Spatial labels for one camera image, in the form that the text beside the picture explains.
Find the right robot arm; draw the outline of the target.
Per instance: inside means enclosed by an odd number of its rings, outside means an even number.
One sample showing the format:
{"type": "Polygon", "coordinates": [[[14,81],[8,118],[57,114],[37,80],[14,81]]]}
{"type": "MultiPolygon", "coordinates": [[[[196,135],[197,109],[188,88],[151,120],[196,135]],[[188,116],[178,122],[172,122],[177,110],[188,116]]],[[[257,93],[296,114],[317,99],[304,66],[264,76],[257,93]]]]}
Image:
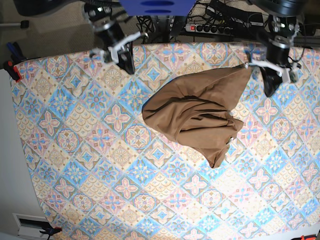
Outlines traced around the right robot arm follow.
{"type": "Polygon", "coordinates": [[[103,43],[102,48],[90,50],[89,57],[99,57],[103,63],[116,64],[120,69],[133,75],[136,71],[133,57],[133,42],[139,38],[148,38],[146,32],[124,34],[120,23],[127,23],[131,17],[124,20],[117,18],[126,12],[112,14],[110,6],[101,6],[93,0],[86,0],[82,9],[84,18],[93,29],[93,33],[103,43]]]}

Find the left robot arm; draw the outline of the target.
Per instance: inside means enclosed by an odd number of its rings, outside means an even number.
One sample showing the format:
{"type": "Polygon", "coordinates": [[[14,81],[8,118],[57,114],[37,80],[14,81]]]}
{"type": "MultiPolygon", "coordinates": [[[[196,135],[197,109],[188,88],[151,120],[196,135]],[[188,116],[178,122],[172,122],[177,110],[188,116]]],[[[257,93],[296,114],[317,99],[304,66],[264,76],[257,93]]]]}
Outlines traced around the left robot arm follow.
{"type": "Polygon", "coordinates": [[[265,60],[248,58],[246,66],[258,66],[263,79],[264,94],[271,97],[281,84],[298,81],[297,72],[301,68],[298,59],[289,56],[294,39],[300,32],[297,20],[306,0],[248,0],[249,5],[255,5],[268,13],[267,25],[269,31],[256,31],[256,39],[266,46],[265,60]]]}

